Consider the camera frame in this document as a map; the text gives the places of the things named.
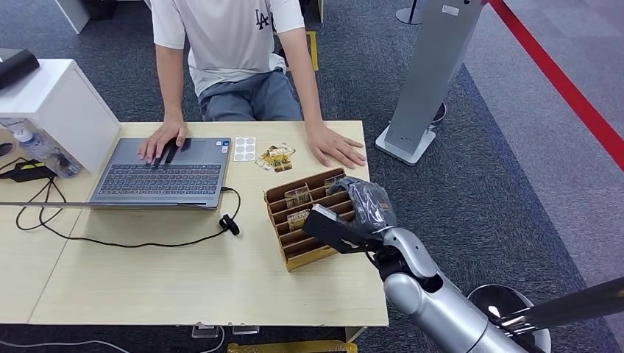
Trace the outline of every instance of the cardboard organizer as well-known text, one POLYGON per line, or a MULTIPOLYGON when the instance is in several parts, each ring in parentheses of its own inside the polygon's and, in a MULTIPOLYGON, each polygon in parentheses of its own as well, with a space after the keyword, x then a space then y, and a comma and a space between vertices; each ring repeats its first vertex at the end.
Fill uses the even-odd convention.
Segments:
POLYGON ((302 229, 291 232, 287 219, 290 214, 309 210, 314 204, 321 204, 338 214, 344 221, 353 221, 355 211, 349 199, 349 194, 343 190, 327 196, 325 192, 326 179, 344 175, 344 169, 337 168, 290 182, 265 192, 264 201, 266 202, 269 218, 279 240, 280 252, 288 271, 337 254, 336 250, 305 234, 302 229), (286 208, 284 193, 303 186, 308 186, 311 200, 296 207, 286 208))

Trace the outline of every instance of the laptop keyboard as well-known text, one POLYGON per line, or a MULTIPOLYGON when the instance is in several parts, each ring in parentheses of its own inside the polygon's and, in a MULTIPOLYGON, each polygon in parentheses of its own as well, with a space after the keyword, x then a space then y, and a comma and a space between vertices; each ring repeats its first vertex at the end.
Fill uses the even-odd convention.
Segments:
POLYGON ((113 164, 98 193, 105 195, 214 195, 220 165, 113 164))

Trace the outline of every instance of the person's left hand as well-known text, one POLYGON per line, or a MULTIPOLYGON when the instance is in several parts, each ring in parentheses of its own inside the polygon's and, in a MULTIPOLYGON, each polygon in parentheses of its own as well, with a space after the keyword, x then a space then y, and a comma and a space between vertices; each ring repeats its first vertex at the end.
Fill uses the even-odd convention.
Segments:
POLYGON ((354 147, 363 147, 361 143, 341 136, 323 123, 307 126, 306 130, 310 151, 322 165, 330 166, 327 156, 336 158, 351 169, 354 169, 356 164, 364 165, 366 157, 354 149, 354 147))

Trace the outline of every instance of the white box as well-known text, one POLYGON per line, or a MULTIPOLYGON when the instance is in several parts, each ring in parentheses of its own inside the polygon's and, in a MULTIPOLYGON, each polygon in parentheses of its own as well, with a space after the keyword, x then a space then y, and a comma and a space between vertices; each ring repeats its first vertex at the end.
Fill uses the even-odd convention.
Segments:
POLYGON ((121 125, 73 60, 41 67, 0 90, 0 118, 25 118, 46 131, 85 169, 97 174, 121 125))

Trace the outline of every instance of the person's right hand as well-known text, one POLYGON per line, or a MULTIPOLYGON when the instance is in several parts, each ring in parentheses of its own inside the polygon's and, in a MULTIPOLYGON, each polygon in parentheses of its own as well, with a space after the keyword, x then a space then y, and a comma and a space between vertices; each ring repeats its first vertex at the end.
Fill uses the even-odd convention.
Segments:
POLYGON ((160 158, 163 148, 172 139, 176 138, 176 145, 182 147, 186 139, 186 123, 182 116, 179 118, 167 117, 165 122, 152 134, 143 140, 138 150, 138 156, 148 164, 155 158, 160 158))

